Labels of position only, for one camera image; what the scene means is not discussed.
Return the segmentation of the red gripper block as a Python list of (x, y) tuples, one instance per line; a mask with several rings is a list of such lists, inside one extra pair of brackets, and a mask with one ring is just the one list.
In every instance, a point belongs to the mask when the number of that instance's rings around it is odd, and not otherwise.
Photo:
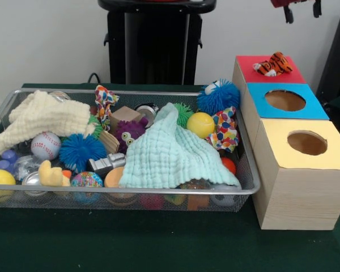
[[(307, 0), (271, 0), (271, 3), (275, 8), (283, 7), (286, 23), (292, 24), (294, 22), (294, 16), (288, 5), (306, 1)], [(319, 18), (321, 15), (321, 0), (315, 0), (313, 3), (313, 16)]]

